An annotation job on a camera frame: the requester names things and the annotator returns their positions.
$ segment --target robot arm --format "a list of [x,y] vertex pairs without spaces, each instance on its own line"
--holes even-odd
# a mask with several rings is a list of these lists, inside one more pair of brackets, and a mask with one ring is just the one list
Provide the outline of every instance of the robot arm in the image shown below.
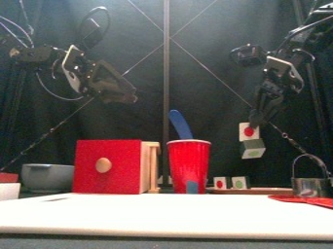
[[313,62],[312,53],[325,50],[332,43],[333,3],[310,13],[305,25],[290,31],[274,53],[251,45],[231,51],[231,58],[243,66],[265,62],[262,84],[255,89],[255,106],[249,117],[251,128],[263,126],[288,107],[305,86],[298,70]]

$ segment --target table surface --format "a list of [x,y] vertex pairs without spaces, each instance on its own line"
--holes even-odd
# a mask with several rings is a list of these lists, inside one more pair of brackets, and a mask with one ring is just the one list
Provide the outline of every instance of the table surface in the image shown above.
[[267,196],[60,194],[0,210],[0,233],[333,241],[332,209]]

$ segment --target red sticker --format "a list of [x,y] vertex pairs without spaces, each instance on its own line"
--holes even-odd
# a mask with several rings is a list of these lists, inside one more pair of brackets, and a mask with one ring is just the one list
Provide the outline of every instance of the red sticker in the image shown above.
[[250,128],[250,127],[246,127],[246,128],[245,128],[245,135],[246,135],[246,136],[253,136],[254,133],[255,133],[255,131],[254,131],[253,128]]
[[217,187],[218,187],[219,189],[222,189],[222,187],[223,187],[223,182],[222,182],[222,181],[217,181],[217,182],[215,182],[215,185],[217,185]]

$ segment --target red cup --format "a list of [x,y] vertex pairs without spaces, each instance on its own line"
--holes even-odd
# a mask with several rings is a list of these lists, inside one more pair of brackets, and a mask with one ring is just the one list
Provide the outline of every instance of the red cup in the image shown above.
[[205,194],[211,143],[197,139],[183,139],[166,144],[174,192]]

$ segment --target black backdrop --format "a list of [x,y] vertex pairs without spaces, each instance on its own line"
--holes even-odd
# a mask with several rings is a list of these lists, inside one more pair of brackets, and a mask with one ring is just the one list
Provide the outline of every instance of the black backdrop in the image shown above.
[[[300,152],[270,125],[262,130],[266,146],[263,157],[241,159],[238,124],[249,119],[254,89],[262,82],[262,67],[242,68],[229,60],[227,55],[234,48],[249,43],[262,45],[267,51],[278,47],[288,32],[298,26],[293,2],[170,0],[168,108],[182,112],[194,137],[213,142],[210,180],[214,176],[247,175],[254,186],[290,185],[292,161]],[[305,13],[309,2],[302,2]],[[19,1],[1,0],[0,3],[1,16],[24,28]],[[104,59],[115,66],[138,88],[139,100],[132,105],[92,101],[8,167],[11,172],[20,172],[25,162],[74,164],[78,139],[139,138],[166,145],[164,1],[24,1],[35,29],[35,46],[49,44],[67,49],[75,42],[82,18],[98,6],[107,7],[111,12],[111,29],[87,56]],[[322,56],[318,71],[326,72],[328,54]],[[55,97],[40,85],[35,72],[21,71],[7,53],[1,52],[0,60],[1,165],[5,165],[87,99],[66,101]],[[76,98],[67,81],[52,80],[49,71],[40,72],[40,79],[53,93],[64,98]],[[17,115],[13,102],[17,103]],[[324,105],[329,113],[329,102],[324,102]],[[322,144],[321,139],[322,132],[329,133],[330,126],[322,130],[317,123],[309,85],[273,122],[309,153],[330,162],[328,144]],[[173,127],[168,129],[171,139],[177,139]],[[164,158],[166,155],[162,155],[162,173],[167,172]],[[317,173],[308,163],[306,167],[302,174]]]

